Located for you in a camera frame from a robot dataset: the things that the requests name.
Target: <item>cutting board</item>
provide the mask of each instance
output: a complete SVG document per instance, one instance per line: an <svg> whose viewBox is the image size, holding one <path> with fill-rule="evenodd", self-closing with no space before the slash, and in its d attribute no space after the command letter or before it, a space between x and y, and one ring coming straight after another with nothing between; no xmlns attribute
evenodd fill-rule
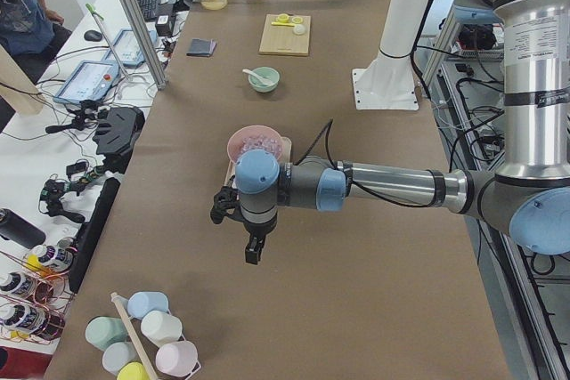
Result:
<svg viewBox="0 0 570 380"><path fill-rule="evenodd" d="M268 14L265 17L264 32L261 36L259 53L265 55L294 55L306 57L309 55L309 40L311 38L311 17L308 15L296 15L303 18L306 32L297 36L292 27L272 26L272 21L277 18L276 14Z"/></svg>

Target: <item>warning label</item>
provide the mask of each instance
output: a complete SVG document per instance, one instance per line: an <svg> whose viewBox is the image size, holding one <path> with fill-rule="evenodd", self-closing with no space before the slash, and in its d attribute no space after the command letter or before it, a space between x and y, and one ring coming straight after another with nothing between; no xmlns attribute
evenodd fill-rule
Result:
<svg viewBox="0 0 570 380"><path fill-rule="evenodd" d="M540 18L505 28L505 65L561 59L568 61L568 15Z"/></svg>

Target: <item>wooden stick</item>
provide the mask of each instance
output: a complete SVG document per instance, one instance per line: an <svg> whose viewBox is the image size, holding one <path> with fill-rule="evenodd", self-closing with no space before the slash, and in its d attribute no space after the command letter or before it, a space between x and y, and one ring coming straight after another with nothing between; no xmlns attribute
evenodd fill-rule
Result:
<svg viewBox="0 0 570 380"><path fill-rule="evenodd" d="M149 376L149 379L159 380L159 377L157 376L157 373L151 364L151 360L149 360L148 355L144 351L143 344L141 343L139 336L136 334L131 320L128 318L125 306L123 306L121 301L118 299L118 294L110 293L110 300L115 304L115 307L117 308L118 316L120 316L121 320L123 321L123 325L125 325L126 332L128 333L129 337L131 337L131 342L133 342L134 349L138 353L142 365L146 370L146 374Z"/></svg>

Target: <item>blue shirt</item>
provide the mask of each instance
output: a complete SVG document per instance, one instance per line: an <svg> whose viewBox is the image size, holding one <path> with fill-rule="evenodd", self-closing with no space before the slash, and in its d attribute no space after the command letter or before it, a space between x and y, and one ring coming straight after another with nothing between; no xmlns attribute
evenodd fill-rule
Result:
<svg viewBox="0 0 570 380"><path fill-rule="evenodd" d="M37 0L0 3L0 44L10 55L40 53L53 36L53 24Z"/></svg>

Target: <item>computer mouse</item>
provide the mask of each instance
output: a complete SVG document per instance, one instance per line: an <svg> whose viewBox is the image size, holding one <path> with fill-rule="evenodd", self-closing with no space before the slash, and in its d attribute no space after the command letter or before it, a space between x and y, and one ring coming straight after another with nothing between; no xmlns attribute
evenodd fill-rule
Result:
<svg viewBox="0 0 570 380"><path fill-rule="evenodd" d="M103 39L103 35L97 30L87 30L83 38L89 42L99 42Z"/></svg>

